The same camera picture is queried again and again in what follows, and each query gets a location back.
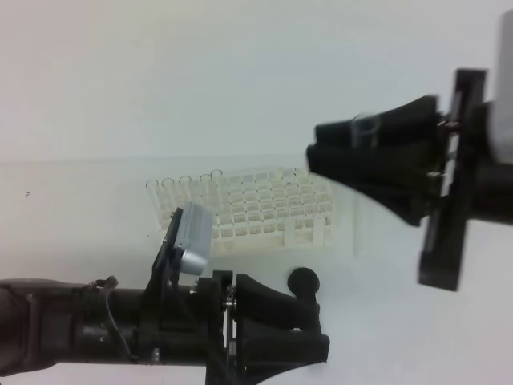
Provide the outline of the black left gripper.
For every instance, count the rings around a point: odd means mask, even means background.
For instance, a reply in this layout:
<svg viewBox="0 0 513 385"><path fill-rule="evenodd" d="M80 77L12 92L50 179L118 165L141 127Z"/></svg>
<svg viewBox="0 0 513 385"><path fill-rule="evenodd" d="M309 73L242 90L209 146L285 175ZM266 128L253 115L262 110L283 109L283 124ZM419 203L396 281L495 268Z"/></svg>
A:
<svg viewBox="0 0 513 385"><path fill-rule="evenodd" d="M236 311L255 322L238 326L237 373L237 360L223 336L232 272L211 278L180 272L173 245L183 207L172 215L141 297L135 330L137 363L202 365L207 384L241 384L326 362L330 340L319 333L320 306L298 302L293 295L239 274Z"/></svg>

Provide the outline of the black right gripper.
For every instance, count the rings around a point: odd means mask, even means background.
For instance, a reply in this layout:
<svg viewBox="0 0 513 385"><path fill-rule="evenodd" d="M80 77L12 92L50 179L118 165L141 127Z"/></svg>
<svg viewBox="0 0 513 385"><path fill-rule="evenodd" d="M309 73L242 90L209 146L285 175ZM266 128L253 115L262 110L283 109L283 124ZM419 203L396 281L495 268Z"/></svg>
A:
<svg viewBox="0 0 513 385"><path fill-rule="evenodd" d="M475 169L471 119L484 101L486 79L483 69L455 72L450 110L439 124L442 159L436 177L414 166L411 156L397 160L379 148L326 145L354 145L354 120L318 124L318 143L306 149L310 172L363 194L408 225L419 227L430 213L418 264L418 283L424 286L458 289ZM431 140L437 135L438 97L424 95L370 120L378 123L373 134L383 146Z"/></svg>

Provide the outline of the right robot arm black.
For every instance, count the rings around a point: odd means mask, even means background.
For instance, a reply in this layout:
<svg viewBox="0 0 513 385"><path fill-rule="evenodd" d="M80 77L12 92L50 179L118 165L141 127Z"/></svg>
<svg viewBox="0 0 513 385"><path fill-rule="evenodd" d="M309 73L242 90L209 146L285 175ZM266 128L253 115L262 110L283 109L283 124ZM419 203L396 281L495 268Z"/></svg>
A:
<svg viewBox="0 0 513 385"><path fill-rule="evenodd" d="M375 115L319 124L311 172L343 184L412 226L427 221L418 282L455 291L470 220L512 222L512 14L500 21L495 97L487 73L460 68L450 110L425 95Z"/></svg>

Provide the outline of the left robot arm black grey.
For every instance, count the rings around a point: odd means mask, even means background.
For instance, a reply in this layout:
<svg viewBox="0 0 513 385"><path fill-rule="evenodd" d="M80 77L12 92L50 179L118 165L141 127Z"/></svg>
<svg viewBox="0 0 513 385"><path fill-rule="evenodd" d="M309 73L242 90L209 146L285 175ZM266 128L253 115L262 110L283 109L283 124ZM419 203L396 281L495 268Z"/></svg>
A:
<svg viewBox="0 0 513 385"><path fill-rule="evenodd" d="M208 384L258 384L325 362L317 275L293 270L287 294L230 270L206 278L212 227L204 207L178 208L142 290L121 289L114 277L2 281L2 376L59 363L140 364L203 367Z"/></svg>

